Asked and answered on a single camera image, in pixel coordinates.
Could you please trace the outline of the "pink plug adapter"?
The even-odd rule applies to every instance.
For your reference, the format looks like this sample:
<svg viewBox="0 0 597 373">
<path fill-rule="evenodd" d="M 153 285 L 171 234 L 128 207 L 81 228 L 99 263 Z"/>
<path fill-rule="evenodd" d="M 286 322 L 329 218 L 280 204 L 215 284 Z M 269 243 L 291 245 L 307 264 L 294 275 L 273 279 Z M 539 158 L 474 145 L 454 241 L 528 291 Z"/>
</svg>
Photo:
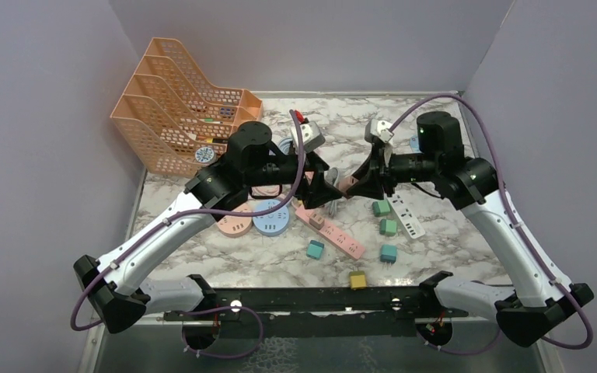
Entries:
<svg viewBox="0 0 597 373">
<path fill-rule="evenodd" d="M 349 194 L 350 188 L 358 182 L 353 176 L 345 176 L 337 184 L 337 189 L 343 194 L 345 199 L 351 199 L 352 196 Z"/>
</svg>

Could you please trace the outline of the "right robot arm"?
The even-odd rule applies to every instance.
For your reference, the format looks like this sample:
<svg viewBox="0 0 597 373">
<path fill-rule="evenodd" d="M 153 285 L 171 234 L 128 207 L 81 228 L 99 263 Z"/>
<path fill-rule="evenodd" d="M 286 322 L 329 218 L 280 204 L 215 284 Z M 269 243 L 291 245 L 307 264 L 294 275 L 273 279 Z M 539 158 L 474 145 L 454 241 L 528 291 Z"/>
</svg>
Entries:
<svg viewBox="0 0 597 373">
<path fill-rule="evenodd" d="M 411 154 L 393 151 L 391 127 L 384 120 L 366 124 L 365 140 L 372 149 L 354 172 L 348 193 L 379 200 L 394 195 L 400 183 L 432 183 L 484 237 L 511 280 L 499 287 L 436 274 L 421 283 L 417 296 L 425 315 L 468 312 L 495 322 L 511 342 L 529 347 L 593 299 L 591 288 L 563 274 L 519 221 L 496 169 L 466 155 L 456 118 L 443 111 L 421 114 L 419 150 Z"/>
</svg>

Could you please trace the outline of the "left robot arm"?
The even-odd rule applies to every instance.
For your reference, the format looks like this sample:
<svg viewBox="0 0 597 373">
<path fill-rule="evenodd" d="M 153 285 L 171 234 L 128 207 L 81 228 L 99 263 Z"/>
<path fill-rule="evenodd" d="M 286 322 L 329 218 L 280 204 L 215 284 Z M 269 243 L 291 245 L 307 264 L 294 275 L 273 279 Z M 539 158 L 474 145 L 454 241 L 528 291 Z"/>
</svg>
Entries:
<svg viewBox="0 0 597 373">
<path fill-rule="evenodd" d="M 149 313 L 185 309 L 203 319 L 213 298 L 196 280 L 168 291 L 143 286 L 148 275 L 187 240 L 227 217 L 257 218 L 285 207 L 296 197 L 319 207 L 343 194 L 323 179 L 328 164 L 315 150 L 325 139 L 319 126 L 296 120 L 285 154 L 272 131 L 248 121 L 229 137 L 225 153 L 200 169 L 183 192 L 149 225 L 98 258 L 84 255 L 73 265 L 82 293 L 70 315 L 74 331 L 103 324 L 120 333 Z"/>
</svg>

